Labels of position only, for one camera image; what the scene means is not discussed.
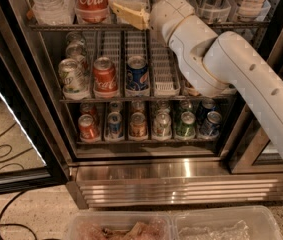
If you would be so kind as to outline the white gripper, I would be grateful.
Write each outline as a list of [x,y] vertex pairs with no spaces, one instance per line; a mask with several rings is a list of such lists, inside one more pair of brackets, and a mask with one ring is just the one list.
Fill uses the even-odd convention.
[[108,4],[113,13],[127,24],[139,30],[150,28],[155,39],[169,39],[175,28],[194,14],[194,8],[186,0],[160,0],[153,5],[151,13],[143,2],[108,0]]

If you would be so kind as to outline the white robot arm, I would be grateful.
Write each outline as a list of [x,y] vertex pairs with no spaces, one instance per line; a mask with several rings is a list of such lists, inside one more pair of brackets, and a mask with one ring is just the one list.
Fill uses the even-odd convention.
[[233,85],[283,159],[283,81],[244,38],[216,34],[186,0],[156,0],[150,11],[140,2],[108,3],[117,16],[169,47],[200,94],[214,97]]

